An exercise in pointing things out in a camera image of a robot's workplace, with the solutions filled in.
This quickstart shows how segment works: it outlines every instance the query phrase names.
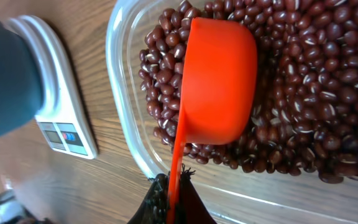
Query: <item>white digital scale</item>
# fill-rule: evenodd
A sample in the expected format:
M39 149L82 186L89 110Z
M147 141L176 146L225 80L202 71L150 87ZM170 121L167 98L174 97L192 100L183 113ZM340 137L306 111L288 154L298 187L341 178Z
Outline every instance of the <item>white digital scale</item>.
M60 39L36 16L12 18L6 25L25 40L40 72L44 104L35 119L49 146L58 152L94 159L96 144Z

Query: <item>scoop handle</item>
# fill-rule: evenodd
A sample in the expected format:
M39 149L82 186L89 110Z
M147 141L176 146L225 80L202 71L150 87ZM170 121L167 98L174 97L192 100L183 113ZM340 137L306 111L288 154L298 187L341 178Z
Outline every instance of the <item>scoop handle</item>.
M171 173L169 177L168 186L168 202L170 209L167 212L167 224L174 224L175 222L175 205L179 201L179 180L181 174L181 164L183 159L183 150L186 144L186 119L183 108L179 112L178 129L175 138L175 145L173 147L173 158Z

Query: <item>orange measuring cup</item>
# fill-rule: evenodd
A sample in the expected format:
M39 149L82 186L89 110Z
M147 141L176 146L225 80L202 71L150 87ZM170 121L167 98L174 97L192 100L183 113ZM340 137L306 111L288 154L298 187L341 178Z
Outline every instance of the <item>orange measuring cup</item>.
M257 76L257 48L238 22L194 18L185 56L167 223L173 224L186 142L227 144L244 130Z

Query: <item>blue bowl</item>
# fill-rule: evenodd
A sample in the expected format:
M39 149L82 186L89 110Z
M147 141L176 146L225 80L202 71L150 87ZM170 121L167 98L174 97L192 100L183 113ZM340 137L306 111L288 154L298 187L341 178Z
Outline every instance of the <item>blue bowl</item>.
M24 40L0 22L0 136L30 121L42 103L33 56Z

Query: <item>table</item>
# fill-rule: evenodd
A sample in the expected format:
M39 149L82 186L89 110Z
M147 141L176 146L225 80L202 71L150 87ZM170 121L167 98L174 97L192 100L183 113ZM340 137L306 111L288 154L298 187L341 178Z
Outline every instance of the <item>table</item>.
M3 0L0 20L33 14L53 24L75 67L99 157L52 151L35 121L0 139L1 172L37 218L56 223L126 223L150 182L133 160L117 115L104 45L115 0Z

